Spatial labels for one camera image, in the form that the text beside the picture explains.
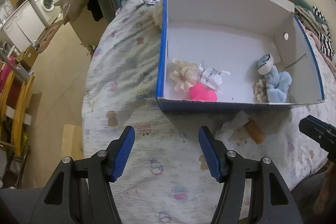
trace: blue plush toy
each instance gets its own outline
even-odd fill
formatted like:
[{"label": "blue plush toy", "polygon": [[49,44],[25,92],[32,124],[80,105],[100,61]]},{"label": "blue plush toy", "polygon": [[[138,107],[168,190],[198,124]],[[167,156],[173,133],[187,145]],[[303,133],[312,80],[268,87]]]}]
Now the blue plush toy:
[{"label": "blue plush toy", "polygon": [[258,61],[258,73],[264,75],[266,79],[268,101],[284,103],[292,77],[286,71],[278,72],[273,63],[273,57],[270,54],[264,54]]}]

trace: orange object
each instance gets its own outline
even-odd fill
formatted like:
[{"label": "orange object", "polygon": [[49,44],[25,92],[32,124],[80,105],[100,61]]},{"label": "orange object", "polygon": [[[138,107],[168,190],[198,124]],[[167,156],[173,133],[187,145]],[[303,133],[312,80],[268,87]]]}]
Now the orange object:
[{"label": "orange object", "polygon": [[256,144],[261,144],[266,139],[265,133],[254,120],[249,120],[249,122],[244,125],[244,128]]}]

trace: pink clothing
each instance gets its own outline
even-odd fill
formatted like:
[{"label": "pink clothing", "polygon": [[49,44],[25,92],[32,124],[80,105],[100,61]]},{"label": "pink clothing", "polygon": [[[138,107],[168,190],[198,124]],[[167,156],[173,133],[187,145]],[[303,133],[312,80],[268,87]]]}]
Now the pink clothing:
[{"label": "pink clothing", "polygon": [[333,75],[336,77],[336,67],[335,67],[335,65],[331,62],[331,60],[326,56],[326,54],[323,53],[323,52],[321,51],[321,41],[318,39],[318,37],[317,37],[313,32],[311,32],[310,30],[307,30],[307,29],[305,28],[305,26],[304,26],[302,23],[301,23],[301,26],[302,26],[302,28],[304,29],[305,33],[313,38],[313,40],[315,41],[315,45],[316,45],[316,47],[319,49],[320,54],[322,54],[322,56],[323,56],[325,62],[326,62],[327,65],[329,66],[331,72],[332,72]]}]

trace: pink makeup sponge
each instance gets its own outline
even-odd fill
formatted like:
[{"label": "pink makeup sponge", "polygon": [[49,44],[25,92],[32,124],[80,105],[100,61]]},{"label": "pink makeup sponge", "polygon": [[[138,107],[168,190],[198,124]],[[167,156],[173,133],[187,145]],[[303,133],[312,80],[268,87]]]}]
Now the pink makeup sponge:
[{"label": "pink makeup sponge", "polygon": [[214,90],[207,90],[207,88],[197,82],[196,85],[189,89],[189,94],[194,101],[217,101],[217,94]]},{"label": "pink makeup sponge", "polygon": [[207,91],[206,87],[201,84],[200,82],[197,82],[195,86],[189,89],[190,97],[193,98],[199,93],[205,93]]}]

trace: bedsheet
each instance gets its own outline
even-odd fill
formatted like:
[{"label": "bedsheet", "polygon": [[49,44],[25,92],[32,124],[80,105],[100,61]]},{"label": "bedsheet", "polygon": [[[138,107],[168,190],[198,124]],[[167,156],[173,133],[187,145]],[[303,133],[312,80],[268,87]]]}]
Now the bedsheet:
[{"label": "bedsheet", "polygon": [[[153,6],[128,0],[107,27],[95,51],[83,100],[83,149],[86,157],[119,138],[126,125],[136,139],[124,173],[111,184],[123,223],[210,223],[222,185],[211,177],[198,143],[198,128],[214,133],[232,115],[172,115],[155,99],[160,29]],[[250,113],[266,133],[256,145],[242,129],[219,133],[243,157],[273,160],[290,189],[318,170],[327,153],[298,129],[308,114],[334,122],[335,79],[313,41],[325,103],[282,111]],[[240,218],[248,213],[247,180]]]}]

